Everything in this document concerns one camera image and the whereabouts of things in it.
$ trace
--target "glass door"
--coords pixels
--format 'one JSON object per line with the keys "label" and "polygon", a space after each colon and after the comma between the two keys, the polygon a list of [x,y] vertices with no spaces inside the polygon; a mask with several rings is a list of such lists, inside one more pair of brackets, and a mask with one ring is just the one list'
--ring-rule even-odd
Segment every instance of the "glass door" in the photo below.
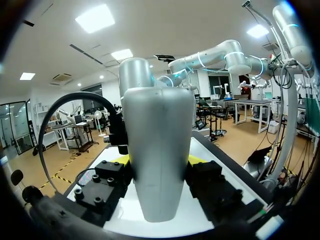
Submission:
{"label": "glass door", "polygon": [[20,155],[33,147],[28,126],[26,102],[10,103],[9,108],[15,147]]}
{"label": "glass door", "polygon": [[9,105],[0,106],[0,142],[1,151],[7,159],[15,158],[18,153],[16,150],[15,139],[11,129]]}

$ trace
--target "ceiling light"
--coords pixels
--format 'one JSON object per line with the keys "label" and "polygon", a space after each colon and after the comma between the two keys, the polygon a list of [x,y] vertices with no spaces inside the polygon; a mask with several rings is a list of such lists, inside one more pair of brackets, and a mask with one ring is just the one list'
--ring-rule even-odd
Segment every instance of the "ceiling light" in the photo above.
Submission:
{"label": "ceiling light", "polygon": [[75,20],[88,34],[115,24],[115,20],[106,4],[91,8]]}
{"label": "ceiling light", "polygon": [[20,80],[31,80],[36,74],[31,72],[23,72]]}
{"label": "ceiling light", "polygon": [[125,49],[121,51],[115,51],[111,53],[112,57],[114,57],[116,60],[122,60],[122,59],[128,59],[132,58],[133,54],[130,49]]}
{"label": "ceiling light", "polygon": [[262,25],[258,24],[251,28],[249,31],[246,32],[247,34],[251,35],[252,37],[258,39],[264,35],[267,35],[269,31]]}

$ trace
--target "white robotic arm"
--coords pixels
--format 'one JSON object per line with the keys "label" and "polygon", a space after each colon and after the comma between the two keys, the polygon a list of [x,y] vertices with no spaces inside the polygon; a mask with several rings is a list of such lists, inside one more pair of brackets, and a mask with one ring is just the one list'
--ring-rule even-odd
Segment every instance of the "white robotic arm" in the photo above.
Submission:
{"label": "white robotic arm", "polygon": [[68,119],[72,124],[76,124],[75,118],[72,117],[70,113],[68,113],[68,112],[66,112],[65,110],[62,110],[62,109],[58,109],[56,112],[65,115],[66,119]]}

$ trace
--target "ceiling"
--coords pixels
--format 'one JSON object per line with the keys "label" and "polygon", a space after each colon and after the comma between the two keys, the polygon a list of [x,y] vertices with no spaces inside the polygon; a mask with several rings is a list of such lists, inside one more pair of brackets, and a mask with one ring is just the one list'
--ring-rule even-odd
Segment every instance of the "ceiling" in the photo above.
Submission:
{"label": "ceiling", "polygon": [[[62,87],[70,91],[117,79],[119,63],[110,53],[123,49],[131,49],[134,57],[149,59],[155,73],[168,69],[168,65],[153,58],[154,54],[178,58],[211,48],[227,39],[238,40],[246,55],[268,57],[270,53],[261,47],[267,42],[266,38],[255,39],[246,34],[257,23],[241,7],[243,2],[42,0],[25,18],[34,23],[34,27],[22,24],[7,52],[0,96],[21,96],[34,86],[49,86],[54,76],[63,73],[72,75],[73,81]],[[109,7],[115,24],[86,33],[75,18],[102,3]],[[274,23],[274,1],[252,0],[252,5]],[[271,33],[268,37],[271,42],[275,41]],[[70,44],[103,65],[76,51]],[[224,63],[220,63],[217,67],[223,66]],[[21,81],[22,72],[35,73],[35,76],[30,81]]]}

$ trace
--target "yellow pad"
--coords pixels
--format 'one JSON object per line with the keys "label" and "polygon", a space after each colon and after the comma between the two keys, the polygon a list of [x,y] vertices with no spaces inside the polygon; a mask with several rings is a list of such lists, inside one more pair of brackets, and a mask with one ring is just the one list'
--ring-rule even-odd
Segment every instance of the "yellow pad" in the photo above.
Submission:
{"label": "yellow pad", "polygon": [[[120,164],[124,164],[124,165],[127,165],[127,163],[129,162],[129,154],[127,155],[124,155],[124,156],[121,156],[115,160],[112,160],[111,162],[118,162]],[[196,156],[192,156],[192,155],[189,155],[189,163],[191,164],[191,166],[193,166],[194,164],[198,164],[198,163],[206,163],[207,161],[201,159],[201,158],[198,158]]]}
{"label": "yellow pad", "polygon": [[121,156],[121,157],[119,157],[119,158],[117,158],[117,159],[115,159],[115,160],[112,160],[112,161],[110,161],[110,162],[112,162],[112,163],[118,162],[118,163],[120,163],[120,164],[127,165],[127,163],[129,162],[129,154],[124,155],[124,156]]}
{"label": "yellow pad", "polygon": [[206,163],[207,161],[201,159],[201,158],[198,158],[196,156],[192,156],[192,155],[189,155],[189,163],[191,164],[191,166],[194,166],[194,164],[198,164],[198,163]]}

